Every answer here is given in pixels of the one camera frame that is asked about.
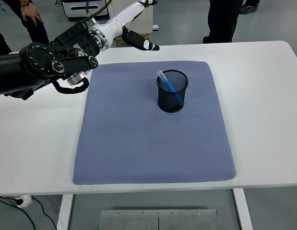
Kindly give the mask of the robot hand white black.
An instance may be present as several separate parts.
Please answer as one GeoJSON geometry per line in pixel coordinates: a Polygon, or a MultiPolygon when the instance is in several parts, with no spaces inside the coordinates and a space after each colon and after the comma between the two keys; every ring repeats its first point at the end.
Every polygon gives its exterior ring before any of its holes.
{"type": "Polygon", "coordinates": [[[105,44],[111,44],[113,39],[117,37],[122,37],[122,40],[142,51],[158,51],[160,47],[153,44],[148,39],[144,38],[142,35],[136,33],[127,28],[137,16],[139,16],[145,8],[153,6],[157,3],[155,0],[141,0],[131,4],[129,7],[125,8],[117,16],[110,19],[106,24],[97,27],[97,30],[102,33],[101,38],[105,44]]]}

